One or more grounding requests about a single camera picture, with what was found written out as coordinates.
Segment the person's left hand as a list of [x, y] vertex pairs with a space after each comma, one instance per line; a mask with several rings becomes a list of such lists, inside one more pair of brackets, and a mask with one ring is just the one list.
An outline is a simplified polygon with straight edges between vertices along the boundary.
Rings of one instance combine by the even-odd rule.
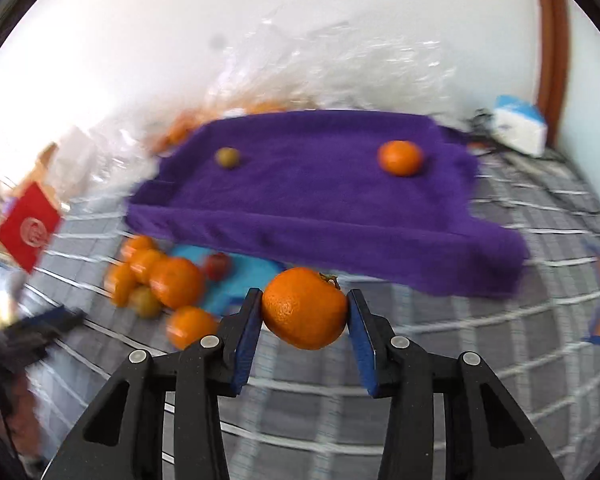
[[12, 414], [6, 422], [16, 451], [25, 458], [40, 458], [41, 427], [35, 414], [36, 399], [27, 375], [19, 374], [12, 383]]

